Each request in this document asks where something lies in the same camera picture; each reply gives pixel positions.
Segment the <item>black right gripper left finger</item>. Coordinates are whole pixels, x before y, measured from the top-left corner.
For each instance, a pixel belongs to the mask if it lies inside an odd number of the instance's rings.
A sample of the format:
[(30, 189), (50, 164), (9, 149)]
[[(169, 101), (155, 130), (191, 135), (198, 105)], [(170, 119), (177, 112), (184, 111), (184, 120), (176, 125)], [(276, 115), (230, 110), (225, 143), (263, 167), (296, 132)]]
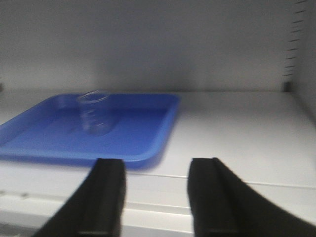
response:
[(36, 237), (119, 237), (126, 172), (120, 159), (97, 159), (86, 179)]

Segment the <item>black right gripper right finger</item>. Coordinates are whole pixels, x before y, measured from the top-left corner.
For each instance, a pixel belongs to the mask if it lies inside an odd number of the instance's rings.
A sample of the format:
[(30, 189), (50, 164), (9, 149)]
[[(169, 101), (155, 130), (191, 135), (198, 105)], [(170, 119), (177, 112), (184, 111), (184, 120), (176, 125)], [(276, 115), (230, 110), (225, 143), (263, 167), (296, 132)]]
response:
[(188, 198), (196, 237), (314, 237), (314, 225), (276, 206), (218, 158), (194, 158)]

